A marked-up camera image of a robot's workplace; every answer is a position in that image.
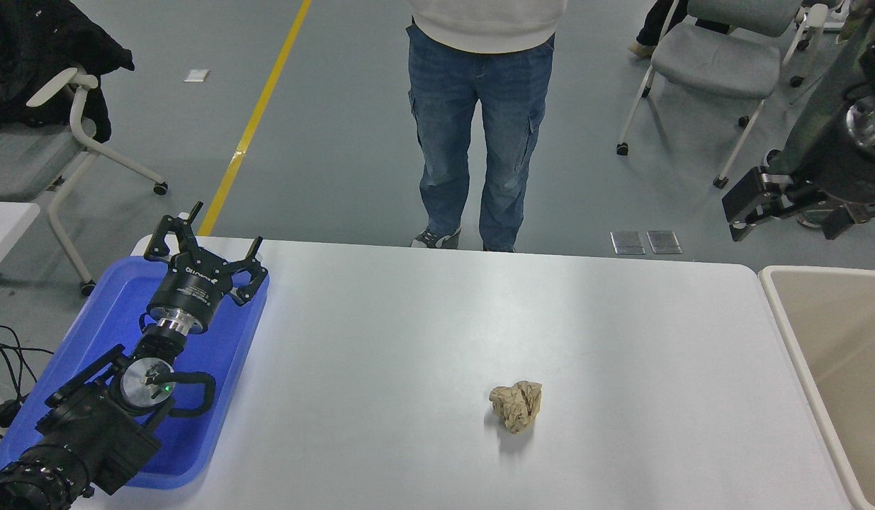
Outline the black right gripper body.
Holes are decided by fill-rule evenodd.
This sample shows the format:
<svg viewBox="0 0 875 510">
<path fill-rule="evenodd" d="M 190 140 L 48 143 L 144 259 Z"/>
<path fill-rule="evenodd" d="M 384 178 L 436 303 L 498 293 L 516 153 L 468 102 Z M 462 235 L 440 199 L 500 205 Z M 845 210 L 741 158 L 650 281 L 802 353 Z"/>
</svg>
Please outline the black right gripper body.
<svg viewBox="0 0 875 510">
<path fill-rule="evenodd" d="M 786 165 L 796 195 L 822 193 L 846 203 L 875 204 L 875 157 L 847 135 L 823 133 L 807 141 L 790 137 Z"/>
</svg>

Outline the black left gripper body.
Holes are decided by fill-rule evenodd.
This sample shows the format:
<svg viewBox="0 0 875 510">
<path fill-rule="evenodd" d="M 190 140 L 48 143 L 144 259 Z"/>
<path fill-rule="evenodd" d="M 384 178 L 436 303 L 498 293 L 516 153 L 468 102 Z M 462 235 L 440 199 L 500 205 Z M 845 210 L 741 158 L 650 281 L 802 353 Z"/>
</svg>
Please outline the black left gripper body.
<svg viewBox="0 0 875 510">
<path fill-rule="evenodd" d="M 146 311 L 156 322 L 184 313 L 192 319 L 191 334 L 207 332 L 224 294 L 232 288 L 224 274 L 226 259 L 214 254 L 177 254 L 153 294 Z"/>
</svg>

